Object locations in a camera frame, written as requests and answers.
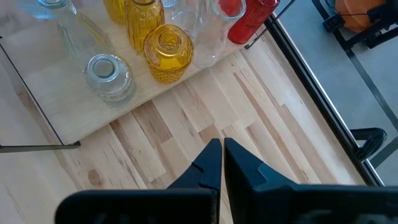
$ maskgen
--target yellow glass bottle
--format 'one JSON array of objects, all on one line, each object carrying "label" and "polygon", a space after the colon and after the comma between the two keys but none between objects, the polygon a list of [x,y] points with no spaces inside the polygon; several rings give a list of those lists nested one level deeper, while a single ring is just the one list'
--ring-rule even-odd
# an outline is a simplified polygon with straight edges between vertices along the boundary
[{"label": "yellow glass bottle", "polygon": [[164,9],[161,0],[126,0],[126,27],[131,46],[144,51],[148,33],[164,24]]},{"label": "yellow glass bottle", "polygon": [[179,80],[193,59],[191,38],[175,25],[162,25],[148,34],[144,53],[152,76],[161,83]]},{"label": "yellow glass bottle", "polygon": [[126,23],[126,16],[124,15],[125,4],[126,0],[104,0],[105,9],[109,17],[120,24]]}]

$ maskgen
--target clear glass bottle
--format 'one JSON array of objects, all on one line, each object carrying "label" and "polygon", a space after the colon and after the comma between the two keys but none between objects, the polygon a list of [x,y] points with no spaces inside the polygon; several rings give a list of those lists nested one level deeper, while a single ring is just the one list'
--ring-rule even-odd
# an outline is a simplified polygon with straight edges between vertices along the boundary
[{"label": "clear glass bottle", "polygon": [[107,102],[133,97],[136,89],[128,64],[115,55],[94,56],[86,66],[85,78],[90,90]]},{"label": "clear glass bottle", "polygon": [[195,65],[210,67],[218,61],[224,51],[229,28],[245,10],[245,0],[234,1],[234,4],[230,0],[210,0],[210,9],[193,40]]},{"label": "clear glass bottle", "polygon": [[170,8],[175,6],[177,0],[162,0],[162,2],[163,2],[163,7]]},{"label": "clear glass bottle", "polygon": [[20,9],[35,17],[36,19],[54,18],[54,15],[51,13],[50,10],[38,5],[35,0],[17,0],[16,2]]},{"label": "clear glass bottle", "polygon": [[172,24],[194,37],[206,12],[206,0],[179,0],[172,11]]},{"label": "clear glass bottle", "polygon": [[64,46],[76,66],[83,70],[97,54],[110,53],[111,44],[91,20],[77,12],[70,0],[36,0],[55,15]]}]

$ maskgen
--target wooden table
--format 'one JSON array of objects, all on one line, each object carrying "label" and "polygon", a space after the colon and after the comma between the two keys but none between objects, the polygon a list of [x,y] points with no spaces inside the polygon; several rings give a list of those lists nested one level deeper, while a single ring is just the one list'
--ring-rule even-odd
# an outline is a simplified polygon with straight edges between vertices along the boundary
[{"label": "wooden table", "polygon": [[[129,45],[124,26],[110,20],[103,3],[87,8],[81,12],[109,35],[116,54],[122,56],[132,68],[137,91],[128,103],[109,105],[89,91],[82,72],[73,67],[63,49],[55,21],[24,29],[0,41],[64,144],[81,140],[201,70],[191,64],[178,82],[171,85],[156,82],[143,55]],[[241,47],[228,42],[224,55]]]},{"label": "wooden table", "polygon": [[[11,124],[18,135],[2,128],[0,141],[54,144],[4,58],[0,52],[0,127]],[[266,33],[250,50],[235,51],[82,139],[78,149],[1,154],[0,223],[53,223],[58,204],[79,190],[164,189],[211,138],[225,137],[297,183],[364,184]],[[230,224],[224,180],[221,187],[220,223]]]}]

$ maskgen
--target wooden tabletop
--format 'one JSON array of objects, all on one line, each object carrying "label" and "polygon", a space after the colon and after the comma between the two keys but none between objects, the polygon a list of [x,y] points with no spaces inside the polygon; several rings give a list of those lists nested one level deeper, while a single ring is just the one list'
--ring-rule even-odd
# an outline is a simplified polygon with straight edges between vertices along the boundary
[{"label": "wooden tabletop", "polygon": [[[178,82],[171,85],[158,83],[152,78],[143,55],[129,45],[124,26],[110,20],[102,2],[80,11],[109,35],[115,54],[131,66],[137,91],[130,102],[110,105],[87,88],[82,71],[73,66],[63,49],[55,21],[43,22],[0,40],[64,144],[81,140],[201,70],[191,64]],[[228,42],[224,54],[228,55],[241,47]]]},{"label": "wooden tabletop", "polygon": [[[57,142],[4,52],[0,62],[0,141]],[[1,154],[0,223],[53,223],[58,204],[79,190],[164,189],[211,138],[224,137],[297,183],[364,184],[266,34],[95,131],[78,149]],[[220,218],[229,224],[224,179],[222,188]]]}]

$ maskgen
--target glass jar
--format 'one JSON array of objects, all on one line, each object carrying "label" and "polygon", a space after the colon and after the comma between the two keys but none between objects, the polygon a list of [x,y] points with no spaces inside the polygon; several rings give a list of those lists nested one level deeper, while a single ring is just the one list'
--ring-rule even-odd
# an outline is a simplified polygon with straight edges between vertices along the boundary
[{"label": "glass jar", "polygon": [[124,5],[126,0],[104,0],[105,9],[109,17],[117,23],[126,23],[124,15]]},{"label": "glass jar", "polygon": [[145,37],[164,24],[164,9],[160,0],[126,0],[126,27],[130,45],[144,51]]},{"label": "glass jar", "polygon": [[229,30],[228,39],[235,44],[245,44],[278,4],[279,0],[248,0],[246,13]]},{"label": "glass jar", "polygon": [[86,66],[85,78],[90,90],[107,102],[132,97],[136,89],[128,64],[115,55],[94,56]]},{"label": "glass jar", "polygon": [[83,70],[93,56],[111,52],[107,35],[86,16],[77,12],[70,0],[36,1],[55,15],[63,44],[78,69]]},{"label": "glass jar", "polygon": [[172,11],[172,23],[193,37],[206,11],[206,0],[179,0]]},{"label": "glass jar", "polygon": [[17,5],[24,12],[30,14],[36,19],[53,19],[54,15],[50,10],[41,7],[35,0],[17,0]]},{"label": "glass jar", "polygon": [[191,38],[175,25],[162,25],[148,34],[144,53],[152,76],[161,83],[179,80],[193,58]]},{"label": "glass jar", "polygon": [[170,8],[175,6],[177,0],[162,0],[162,2],[163,2],[163,7]]},{"label": "glass jar", "polygon": [[204,23],[198,28],[194,64],[199,67],[214,65],[224,51],[229,28],[243,16],[245,0],[210,0]]}]

